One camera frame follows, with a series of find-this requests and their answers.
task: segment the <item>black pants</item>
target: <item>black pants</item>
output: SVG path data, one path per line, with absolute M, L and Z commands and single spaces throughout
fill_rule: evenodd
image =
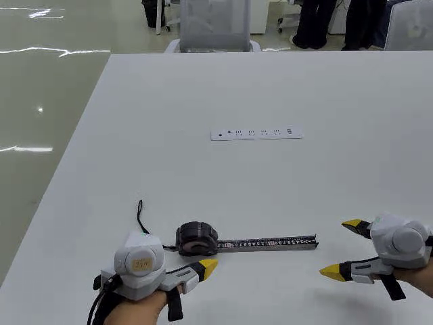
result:
M 304 0 L 296 38 L 299 43 L 320 48 L 326 44 L 326 34 L 337 0 Z
M 347 11 L 345 50 L 369 48 L 384 14 L 386 0 L 352 0 Z

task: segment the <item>power outlet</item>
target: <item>power outlet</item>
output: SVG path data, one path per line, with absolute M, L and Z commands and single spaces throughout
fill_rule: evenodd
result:
M 212 141 L 256 140 L 256 139 L 302 139 L 299 127 L 280 127 L 270 129 L 221 129 L 210 132 Z

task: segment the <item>tape measure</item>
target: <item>tape measure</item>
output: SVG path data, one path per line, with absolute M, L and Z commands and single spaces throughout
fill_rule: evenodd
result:
M 217 253 L 256 251 L 303 251 L 315 249 L 316 235 L 259 239 L 218 240 L 217 231 L 204 222 L 184 223 L 176 231 L 176 246 L 164 246 L 183 256 L 210 256 Z

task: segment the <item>glossy floor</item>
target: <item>glossy floor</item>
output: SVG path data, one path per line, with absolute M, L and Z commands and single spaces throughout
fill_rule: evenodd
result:
M 253 36 L 264 50 L 297 50 L 294 28 L 277 32 L 283 10 L 271 4 Z M 160 53 L 177 37 L 156 36 L 140 0 L 0 0 L 0 283 L 110 53 Z

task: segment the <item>desk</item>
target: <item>desk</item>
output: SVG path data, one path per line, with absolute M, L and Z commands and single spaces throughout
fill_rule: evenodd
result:
M 319 269 L 374 256 L 345 219 L 432 222 L 433 53 L 168 56 L 111 56 L 0 290 L 0 324 L 85 324 L 93 277 L 138 229 L 140 198 L 167 244 L 191 220 L 221 239 L 319 235 L 315 251 L 219 255 L 182 324 L 429 324 L 432 300 L 415 289 L 392 302 L 380 283 Z M 286 124 L 304 139 L 209 138 Z

